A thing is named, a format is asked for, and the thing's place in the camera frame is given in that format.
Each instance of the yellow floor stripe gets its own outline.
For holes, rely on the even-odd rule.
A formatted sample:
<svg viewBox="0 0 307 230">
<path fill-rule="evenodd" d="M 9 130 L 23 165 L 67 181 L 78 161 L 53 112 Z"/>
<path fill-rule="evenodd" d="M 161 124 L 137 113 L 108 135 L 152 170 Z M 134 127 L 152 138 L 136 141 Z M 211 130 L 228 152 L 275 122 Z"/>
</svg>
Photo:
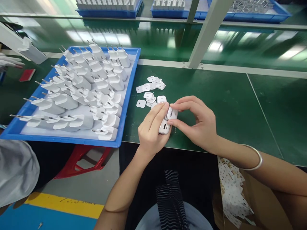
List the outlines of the yellow floor stripe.
<svg viewBox="0 0 307 230">
<path fill-rule="evenodd" d="M 32 193 L 25 204 L 98 219 L 104 205 L 87 203 L 46 193 Z"/>
</svg>

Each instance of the woman's left hand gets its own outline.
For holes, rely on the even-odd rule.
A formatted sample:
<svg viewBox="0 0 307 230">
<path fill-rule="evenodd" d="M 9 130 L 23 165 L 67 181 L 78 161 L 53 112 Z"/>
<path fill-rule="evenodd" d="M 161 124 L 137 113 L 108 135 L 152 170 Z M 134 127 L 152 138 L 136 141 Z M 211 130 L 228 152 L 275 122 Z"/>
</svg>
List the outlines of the woman's left hand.
<svg viewBox="0 0 307 230">
<path fill-rule="evenodd" d="M 168 134 L 159 133 L 160 125 L 168 108 L 168 102 L 157 104 L 150 110 L 144 121 L 138 127 L 140 146 L 137 152 L 149 161 L 165 146 L 169 139 L 172 127 L 170 127 Z"/>
</svg>

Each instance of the red plastic chair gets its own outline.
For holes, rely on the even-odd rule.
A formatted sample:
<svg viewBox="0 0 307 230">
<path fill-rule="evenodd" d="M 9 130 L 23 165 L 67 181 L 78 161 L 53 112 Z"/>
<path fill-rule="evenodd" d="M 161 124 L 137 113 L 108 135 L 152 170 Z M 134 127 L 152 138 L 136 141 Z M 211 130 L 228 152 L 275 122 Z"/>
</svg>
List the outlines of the red plastic chair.
<svg viewBox="0 0 307 230">
<path fill-rule="evenodd" d="M 92 145 L 79 145 L 77 144 L 73 150 L 73 153 L 71 154 L 70 158 L 66 162 L 66 165 L 64 168 L 56 175 L 54 179 L 62 179 L 67 177 L 72 177 L 76 175 L 80 175 L 83 173 L 87 173 L 94 170 L 101 170 L 104 166 L 102 164 L 104 163 L 105 159 L 110 153 L 111 148 L 106 147 L 105 151 L 103 152 L 100 160 L 96 163 L 94 167 L 83 169 L 79 165 L 77 165 L 77 162 L 85 155 L 87 154 L 91 149 L 97 148 L 99 146 L 92 146 Z"/>
</svg>

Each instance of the hand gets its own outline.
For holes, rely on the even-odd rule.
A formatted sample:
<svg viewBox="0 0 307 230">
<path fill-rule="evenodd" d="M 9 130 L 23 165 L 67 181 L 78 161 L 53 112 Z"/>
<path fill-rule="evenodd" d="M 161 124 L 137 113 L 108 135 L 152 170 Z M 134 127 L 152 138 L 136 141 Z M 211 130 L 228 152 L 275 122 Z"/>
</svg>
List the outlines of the hand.
<svg viewBox="0 0 307 230">
<path fill-rule="evenodd" d="M 8 66 L 22 69 L 24 65 L 25 64 L 21 62 L 20 58 L 7 57 L 5 54 L 0 53 L 0 71 Z"/>
<path fill-rule="evenodd" d="M 179 111 L 190 110 L 195 116 L 196 124 L 188 126 L 178 119 L 171 119 L 168 124 L 177 127 L 194 144 L 210 152 L 218 140 L 213 111 L 195 96 L 183 97 L 170 106 Z"/>
<path fill-rule="evenodd" d="M 170 131 L 168 134 L 159 133 L 160 125 L 168 108 L 169 104 L 167 102 L 157 104 L 150 110 L 138 127 L 138 137 L 140 139 L 138 151 L 141 154 L 146 154 L 145 157 L 149 161 L 165 146 L 169 139 Z"/>
</svg>

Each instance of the cardboard box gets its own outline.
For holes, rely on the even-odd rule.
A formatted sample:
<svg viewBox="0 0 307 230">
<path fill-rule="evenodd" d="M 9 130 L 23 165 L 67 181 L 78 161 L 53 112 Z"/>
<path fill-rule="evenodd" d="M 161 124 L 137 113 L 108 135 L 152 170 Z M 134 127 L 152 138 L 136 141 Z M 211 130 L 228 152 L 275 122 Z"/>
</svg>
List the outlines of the cardboard box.
<svg viewBox="0 0 307 230">
<path fill-rule="evenodd" d="M 258 182 L 244 170 L 240 170 L 245 181 L 243 183 L 243 194 L 246 201 L 254 212 L 247 218 L 256 223 L 256 226 L 242 220 L 240 230 L 292 230 L 292 226 L 282 206 L 272 190 Z M 215 190 L 213 195 L 213 212 L 215 224 L 220 230 L 238 230 L 223 214 L 221 190 Z"/>
</svg>

